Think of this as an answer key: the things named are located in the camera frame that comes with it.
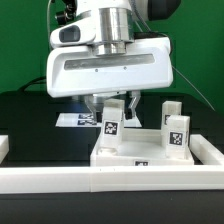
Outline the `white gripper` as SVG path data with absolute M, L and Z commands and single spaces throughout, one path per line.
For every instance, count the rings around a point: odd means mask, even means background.
M 137 39 L 126 46 L 126 53 L 96 56 L 89 46 L 63 47 L 53 50 L 47 61 L 47 91 L 50 96 L 67 97 L 129 91 L 125 98 L 125 118 L 136 116 L 136 107 L 144 89 L 171 85 L 173 72 L 170 41 L 167 37 Z M 93 121 L 102 121 L 93 96 L 84 102 Z

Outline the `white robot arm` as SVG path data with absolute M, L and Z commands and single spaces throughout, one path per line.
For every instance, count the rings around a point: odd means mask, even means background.
M 51 32 L 47 91 L 52 97 L 80 96 L 91 112 L 93 95 L 129 92 L 135 108 L 144 89 L 164 88 L 173 81 L 169 37 L 150 29 L 136 33 L 133 24 L 169 18 L 181 0 L 63 0 L 60 27 Z

